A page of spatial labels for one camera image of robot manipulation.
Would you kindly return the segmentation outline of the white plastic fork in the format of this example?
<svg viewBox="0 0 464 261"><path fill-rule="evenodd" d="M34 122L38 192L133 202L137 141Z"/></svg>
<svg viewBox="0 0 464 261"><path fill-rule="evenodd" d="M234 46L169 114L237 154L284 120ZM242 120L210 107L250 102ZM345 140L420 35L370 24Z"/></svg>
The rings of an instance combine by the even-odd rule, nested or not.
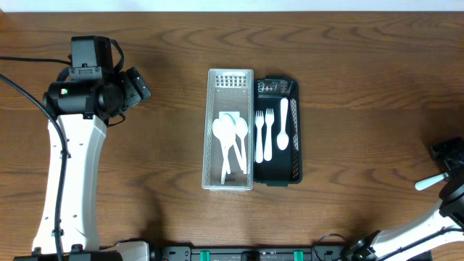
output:
<svg viewBox="0 0 464 261"><path fill-rule="evenodd" d="M438 183L440 181L446 181L448 178L449 178L449 175L446 172L440 173L438 175L433 175L431 177L424 178L424 179L422 179L420 181L417 181L415 183L415 189L417 191L422 191L424 189L429 188L430 186L433 186L434 184L436 184L436 183Z"/></svg>
<svg viewBox="0 0 464 261"><path fill-rule="evenodd" d="M272 108L267 108L265 112L266 135L264 145L264 160L272 160L272 126L275 120L274 111Z"/></svg>
<svg viewBox="0 0 464 261"><path fill-rule="evenodd" d="M286 133L286 121L287 121L288 108L289 108L289 100L287 98L282 98L280 101L281 129L276 139L278 148L282 151L285 150L289 144L289 136Z"/></svg>
<svg viewBox="0 0 464 261"><path fill-rule="evenodd" d="M254 158L256 163L261 163L263 161L262 127L265 122L263 112L261 110L257 110L254 118L257 129Z"/></svg>

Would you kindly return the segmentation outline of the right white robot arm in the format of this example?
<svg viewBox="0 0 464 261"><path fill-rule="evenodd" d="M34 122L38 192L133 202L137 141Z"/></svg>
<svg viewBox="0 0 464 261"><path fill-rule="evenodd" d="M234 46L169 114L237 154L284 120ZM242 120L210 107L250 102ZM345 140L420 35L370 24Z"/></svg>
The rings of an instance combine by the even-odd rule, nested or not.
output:
<svg viewBox="0 0 464 261"><path fill-rule="evenodd" d="M415 183L422 191L445 181L434 207L410 223L376 231L347 248L346 260L408 260L441 245L463 240L463 139L443 141L431 147L440 174Z"/></svg>

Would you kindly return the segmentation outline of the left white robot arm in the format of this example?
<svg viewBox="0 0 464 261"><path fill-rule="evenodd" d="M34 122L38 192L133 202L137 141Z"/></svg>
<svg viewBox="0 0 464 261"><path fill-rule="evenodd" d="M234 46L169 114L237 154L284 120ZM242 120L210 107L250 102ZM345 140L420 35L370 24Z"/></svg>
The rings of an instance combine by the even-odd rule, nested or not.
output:
<svg viewBox="0 0 464 261"><path fill-rule="evenodd" d="M43 95L49 119L50 163L41 223L27 260L150 260L144 240L101 249L96 228L99 158L110 118L148 99L134 67L113 62L115 40L75 36L71 65Z"/></svg>

